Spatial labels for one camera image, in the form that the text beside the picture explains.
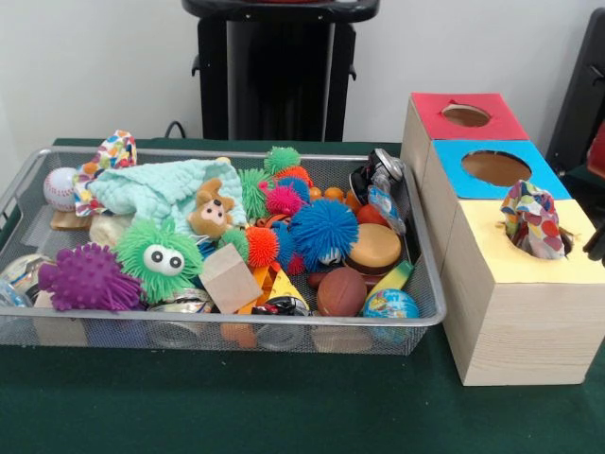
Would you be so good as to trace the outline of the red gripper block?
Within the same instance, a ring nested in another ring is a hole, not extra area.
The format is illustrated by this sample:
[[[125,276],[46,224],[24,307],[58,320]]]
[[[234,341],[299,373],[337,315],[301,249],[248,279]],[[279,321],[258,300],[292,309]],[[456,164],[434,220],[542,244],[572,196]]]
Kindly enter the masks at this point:
[[[605,126],[600,126],[589,150],[589,170],[592,173],[605,173]],[[605,228],[599,228],[583,251],[590,260],[603,260],[605,255]]]

